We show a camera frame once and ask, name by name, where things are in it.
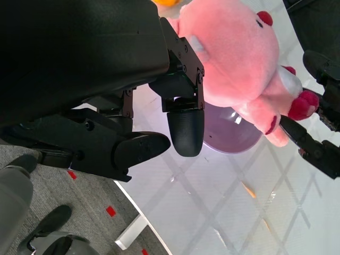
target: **white table leg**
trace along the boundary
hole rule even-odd
[[[139,236],[143,229],[148,225],[145,217],[138,215],[136,219],[124,230],[115,243],[122,249],[126,250],[132,242]]]

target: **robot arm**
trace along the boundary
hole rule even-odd
[[[303,61],[310,74],[325,89],[324,94],[319,95],[317,114],[320,120],[330,130],[340,132],[340,66],[325,56],[310,51],[305,52]],[[302,158],[329,177],[340,177],[339,147],[327,140],[315,141],[303,126],[288,117],[282,116],[280,125],[299,147]]]
[[[170,147],[162,134],[132,132],[133,91],[148,83],[176,151],[200,152],[203,65],[152,1],[14,0],[0,10],[3,143],[40,151],[44,165],[129,181],[129,167]],[[97,111],[72,109],[82,103]]]

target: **white tabletop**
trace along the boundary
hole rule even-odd
[[[244,2],[272,14],[280,64],[293,66],[305,87],[322,92],[302,64],[303,51],[282,0]],[[148,86],[134,92],[134,115],[135,130],[170,137],[161,99]],[[317,115],[302,123],[315,139],[340,144],[340,136]],[[173,255],[339,253],[340,181],[306,163],[292,143],[276,148],[262,138],[238,155],[204,146],[195,158],[180,157],[171,147],[132,167],[129,175],[132,180],[121,185]]]

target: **stuffed animal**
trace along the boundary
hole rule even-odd
[[[205,101],[233,107],[271,143],[288,143],[281,115],[303,120],[318,108],[318,96],[302,91],[295,69],[278,65],[269,13],[256,14],[239,0],[193,0],[169,21],[205,67]]]

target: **white plush belly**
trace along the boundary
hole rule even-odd
[[[291,94],[294,98],[297,98],[302,92],[302,83],[299,78],[282,66],[279,66],[277,70],[283,86],[289,94]]]

